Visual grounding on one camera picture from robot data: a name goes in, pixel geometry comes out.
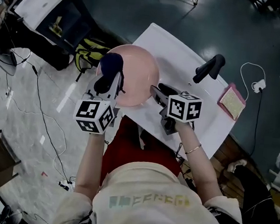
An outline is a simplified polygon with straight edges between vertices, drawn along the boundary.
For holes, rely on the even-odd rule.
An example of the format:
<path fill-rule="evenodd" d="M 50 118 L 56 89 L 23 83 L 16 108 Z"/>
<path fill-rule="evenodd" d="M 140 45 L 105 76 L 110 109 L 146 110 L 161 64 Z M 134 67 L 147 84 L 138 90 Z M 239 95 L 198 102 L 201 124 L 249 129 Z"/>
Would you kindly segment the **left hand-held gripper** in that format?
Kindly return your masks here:
<path fill-rule="evenodd" d="M 88 86 L 81 100 L 77 101 L 73 118 L 82 131 L 92 134 L 104 134 L 113 127 L 117 113 L 117 94 L 122 90 L 124 75 L 117 72 L 114 80 L 105 76 L 95 78 Z"/>

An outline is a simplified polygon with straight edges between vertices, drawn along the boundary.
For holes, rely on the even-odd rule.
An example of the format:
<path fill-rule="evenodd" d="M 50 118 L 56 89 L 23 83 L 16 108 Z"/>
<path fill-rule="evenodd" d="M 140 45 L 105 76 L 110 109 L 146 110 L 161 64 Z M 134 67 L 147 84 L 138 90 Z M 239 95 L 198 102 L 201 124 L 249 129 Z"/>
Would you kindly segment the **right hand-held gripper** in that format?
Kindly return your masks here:
<path fill-rule="evenodd" d="M 159 83 L 158 87 L 151 86 L 150 94 L 156 102 L 165 103 L 159 114 L 161 126 L 167 135 L 176 132 L 176 122 L 193 123 L 200 118 L 203 100 L 193 94 L 182 93 L 163 83 Z"/>

